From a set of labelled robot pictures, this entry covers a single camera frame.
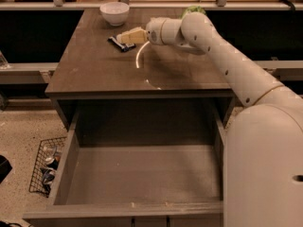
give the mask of countertop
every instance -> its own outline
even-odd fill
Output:
[[[151,17],[177,18],[182,11],[130,9],[127,23],[110,26],[98,9],[85,9],[46,94],[56,98],[102,98],[230,91],[206,55],[190,55],[170,46],[150,44],[139,54],[142,44],[121,52],[108,42],[113,35],[136,26],[145,27]]]

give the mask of floor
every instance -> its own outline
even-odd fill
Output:
[[[0,220],[27,227],[22,220],[27,206],[46,204],[46,197],[28,191],[32,169],[40,142],[64,136],[66,129],[48,99],[9,100],[0,111],[0,155],[12,166],[0,183]]]

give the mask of gray drawer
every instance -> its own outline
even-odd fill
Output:
[[[83,100],[34,226],[221,226],[207,98]]]

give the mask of metal basket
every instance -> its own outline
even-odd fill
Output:
[[[53,138],[53,139],[46,139],[40,142],[40,146],[38,148],[38,153],[36,157],[35,166],[32,172],[30,185],[29,185],[29,192],[30,193],[38,193],[45,197],[48,197],[50,188],[45,187],[43,185],[43,173],[41,168],[46,168],[47,165],[45,164],[45,158],[49,155],[43,151],[44,147],[64,147],[66,137],[61,138]]]

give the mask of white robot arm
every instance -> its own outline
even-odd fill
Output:
[[[206,53],[246,109],[223,153],[224,227],[303,226],[303,99],[223,39],[200,12],[147,24],[152,44]]]
[[[146,27],[152,44],[170,44],[206,53],[245,107],[275,103],[303,111],[303,100],[223,39],[208,17],[191,12],[184,19],[155,18]]]

